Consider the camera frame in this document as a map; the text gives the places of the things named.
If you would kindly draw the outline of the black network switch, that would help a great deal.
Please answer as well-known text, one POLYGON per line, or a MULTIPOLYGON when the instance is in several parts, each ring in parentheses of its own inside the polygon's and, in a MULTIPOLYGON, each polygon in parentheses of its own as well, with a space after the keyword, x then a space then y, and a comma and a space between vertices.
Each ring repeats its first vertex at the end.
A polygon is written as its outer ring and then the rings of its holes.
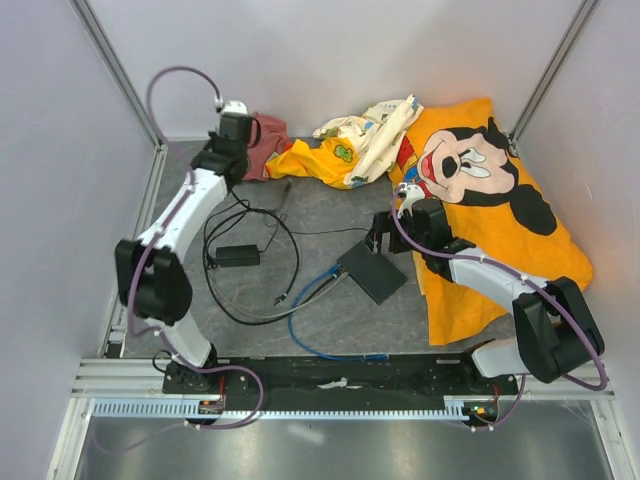
POLYGON ((377 305, 383 304, 407 282, 406 275, 384 255, 373 253, 364 240, 340 256, 337 264, 377 305))

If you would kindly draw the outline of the black power adapter brick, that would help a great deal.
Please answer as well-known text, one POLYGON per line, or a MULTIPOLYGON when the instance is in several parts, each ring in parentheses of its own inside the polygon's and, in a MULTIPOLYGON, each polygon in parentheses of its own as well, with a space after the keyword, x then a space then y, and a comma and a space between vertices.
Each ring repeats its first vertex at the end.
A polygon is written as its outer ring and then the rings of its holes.
POLYGON ((261 252, 256 244, 218 247, 215 262, 220 268, 257 266, 261 261, 261 252))

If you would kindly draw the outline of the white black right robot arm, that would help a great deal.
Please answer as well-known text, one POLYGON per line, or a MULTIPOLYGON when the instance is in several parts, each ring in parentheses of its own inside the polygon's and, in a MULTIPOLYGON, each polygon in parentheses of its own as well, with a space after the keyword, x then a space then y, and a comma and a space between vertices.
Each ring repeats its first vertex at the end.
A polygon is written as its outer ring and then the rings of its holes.
POLYGON ((473 348, 472 360, 458 368, 465 391, 481 393, 494 377, 508 374, 530 374, 546 384, 565 378, 591 391, 605 389, 604 340, 572 279, 549 280, 492 258, 455 236, 444 207, 433 199, 423 208, 377 213, 365 243, 377 253, 384 236, 390 252, 419 253, 431 273, 481 294, 513 317, 514 337, 473 348))

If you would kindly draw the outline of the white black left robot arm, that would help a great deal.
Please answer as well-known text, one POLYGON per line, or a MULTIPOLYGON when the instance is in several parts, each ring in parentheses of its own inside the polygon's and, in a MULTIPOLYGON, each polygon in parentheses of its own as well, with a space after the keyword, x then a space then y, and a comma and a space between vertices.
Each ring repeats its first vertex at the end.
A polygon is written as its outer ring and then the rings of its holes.
POLYGON ((153 332, 173 359, 187 366, 185 382, 208 393, 219 382, 215 349, 191 313, 193 289, 183 266, 185 255, 212 210, 240 183, 249 166, 248 147, 260 134, 246 113, 225 112, 219 128, 187 162, 183 184, 169 205, 135 240, 115 247, 118 295, 127 308, 128 331, 153 332))

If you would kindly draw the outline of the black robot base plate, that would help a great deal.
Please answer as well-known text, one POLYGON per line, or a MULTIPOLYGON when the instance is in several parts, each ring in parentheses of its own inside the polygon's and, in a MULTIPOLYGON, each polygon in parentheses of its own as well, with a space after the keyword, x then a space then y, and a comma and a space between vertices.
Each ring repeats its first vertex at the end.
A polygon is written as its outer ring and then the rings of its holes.
POLYGON ((359 398, 473 396, 493 398, 518 391, 514 376, 488 379, 479 373, 471 357, 453 354, 400 354, 386 360, 332 361, 310 356, 235 357, 228 360, 257 374, 264 393, 244 371, 214 374, 196 373, 175 362, 164 368, 162 392, 197 395, 220 394, 223 401, 239 397, 251 411, 264 402, 301 400, 318 397, 327 401, 334 392, 344 399, 355 391, 359 398))

